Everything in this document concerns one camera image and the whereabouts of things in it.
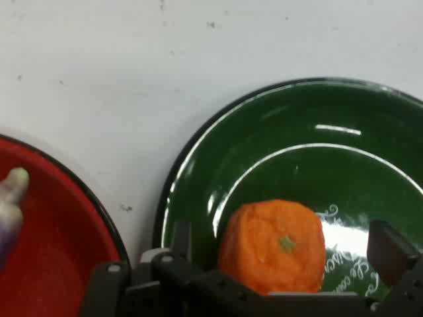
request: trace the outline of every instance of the toy orange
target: toy orange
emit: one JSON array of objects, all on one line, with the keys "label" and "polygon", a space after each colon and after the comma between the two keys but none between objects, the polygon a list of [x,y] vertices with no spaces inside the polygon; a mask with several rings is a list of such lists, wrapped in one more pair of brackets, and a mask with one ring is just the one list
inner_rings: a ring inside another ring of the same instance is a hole
[{"label": "toy orange", "polygon": [[325,266],[321,221],[293,201],[243,205],[229,220],[217,262],[220,270],[262,295],[315,293]]}]

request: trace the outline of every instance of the white table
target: white table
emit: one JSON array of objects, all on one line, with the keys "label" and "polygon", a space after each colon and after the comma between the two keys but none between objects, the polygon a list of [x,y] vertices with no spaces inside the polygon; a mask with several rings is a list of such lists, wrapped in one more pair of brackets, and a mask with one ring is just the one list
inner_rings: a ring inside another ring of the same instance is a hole
[{"label": "white table", "polygon": [[135,261],[173,160],[221,107],[324,75],[423,98],[422,57],[421,0],[2,0],[0,133],[79,175]]}]

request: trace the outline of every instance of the green plate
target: green plate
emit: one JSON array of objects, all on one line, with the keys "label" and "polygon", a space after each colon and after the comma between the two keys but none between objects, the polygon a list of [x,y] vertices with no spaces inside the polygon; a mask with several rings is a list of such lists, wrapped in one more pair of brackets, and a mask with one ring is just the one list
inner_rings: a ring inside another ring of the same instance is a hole
[{"label": "green plate", "polygon": [[155,223],[168,246],[192,222],[193,261],[215,267],[221,234],[243,203],[298,201],[323,221],[322,291],[387,293],[366,260],[369,222],[385,219],[423,243],[423,103],[346,79],[304,79],[258,90],[216,114],[177,158]]}]

